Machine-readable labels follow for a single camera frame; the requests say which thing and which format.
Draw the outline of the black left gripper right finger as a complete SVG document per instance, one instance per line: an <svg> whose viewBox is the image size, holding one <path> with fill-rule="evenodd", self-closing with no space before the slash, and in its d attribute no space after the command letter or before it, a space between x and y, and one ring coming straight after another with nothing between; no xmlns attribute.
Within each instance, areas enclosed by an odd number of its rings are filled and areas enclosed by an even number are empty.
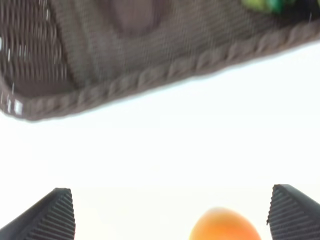
<svg viewBox="0 0 320 240"><path fill-rule="evenodd" d="M266 224L273 240L319 240L320 204L290 184L275 184Z"/></svg>

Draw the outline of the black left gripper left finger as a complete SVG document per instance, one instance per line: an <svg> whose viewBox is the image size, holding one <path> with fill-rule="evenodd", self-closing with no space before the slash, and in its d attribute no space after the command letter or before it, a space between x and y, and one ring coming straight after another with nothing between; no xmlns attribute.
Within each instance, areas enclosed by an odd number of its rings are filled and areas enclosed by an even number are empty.
<svg viewBox="0 0 320 240"><path fill-rule="evenodd" d="M74 240L72 191L55 188L0 229L2 240Z"/></svg>

